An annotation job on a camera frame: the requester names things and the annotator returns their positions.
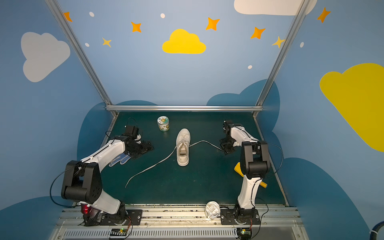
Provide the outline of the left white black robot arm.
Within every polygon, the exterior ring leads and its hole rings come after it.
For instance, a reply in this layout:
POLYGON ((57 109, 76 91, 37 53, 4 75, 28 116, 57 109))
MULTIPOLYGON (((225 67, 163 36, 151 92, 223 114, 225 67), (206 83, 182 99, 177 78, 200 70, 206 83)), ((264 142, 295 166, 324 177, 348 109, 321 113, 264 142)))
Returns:
POLYGON ((131 223, 125 204, 104 191, 101 172, 121 154, 135 159, 153 149, 149 141, 118 136, 90 156, 67 163, 61 196, 81 204, 85 227, 127 226, 131 223))

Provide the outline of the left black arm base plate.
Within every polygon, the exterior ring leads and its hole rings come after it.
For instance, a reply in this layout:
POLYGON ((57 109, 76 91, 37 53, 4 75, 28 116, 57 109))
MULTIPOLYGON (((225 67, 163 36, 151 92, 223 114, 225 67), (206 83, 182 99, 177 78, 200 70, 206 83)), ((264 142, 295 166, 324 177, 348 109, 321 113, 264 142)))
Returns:
POLYGON ((139 226, 142 219, 143 210, 124 210, 118 211, 116 214, 103 213, 100 226, 139 226))

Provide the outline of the white sneaker shoe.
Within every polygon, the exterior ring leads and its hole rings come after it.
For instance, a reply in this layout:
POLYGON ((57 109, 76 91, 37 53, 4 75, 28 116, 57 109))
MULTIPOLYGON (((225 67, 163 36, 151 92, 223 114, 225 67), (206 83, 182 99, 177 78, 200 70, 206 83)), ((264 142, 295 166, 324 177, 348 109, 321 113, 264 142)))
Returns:
POLYGON ((181 129, 176 139, 177 163, 184 167, 189 163, 191 134, 188 129, 181 129))

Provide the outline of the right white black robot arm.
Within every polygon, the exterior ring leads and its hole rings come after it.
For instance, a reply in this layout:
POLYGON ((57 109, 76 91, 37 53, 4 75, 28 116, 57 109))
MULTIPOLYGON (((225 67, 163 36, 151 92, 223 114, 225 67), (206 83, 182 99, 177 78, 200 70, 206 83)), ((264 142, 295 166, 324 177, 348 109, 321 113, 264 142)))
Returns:
POLYGON ((269 143, 258 140, 249 134, 241 124, 224 121, 226 137, 220 140, 226 155, 241 148, 240 171, 244 175, 238 202, 233 209, 221 210, 222 225, 259 225, 262 216, 256 209, 256 196, 259 186, 272 169, 269 143))

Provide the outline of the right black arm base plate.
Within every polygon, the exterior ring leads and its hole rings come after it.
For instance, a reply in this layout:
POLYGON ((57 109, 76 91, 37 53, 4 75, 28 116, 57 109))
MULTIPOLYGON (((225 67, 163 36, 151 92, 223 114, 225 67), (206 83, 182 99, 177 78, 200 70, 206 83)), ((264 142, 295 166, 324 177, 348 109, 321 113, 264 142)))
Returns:
POLYGON ((221 209, 222 225, 260 225, 261 217, 255 209, 221 209))

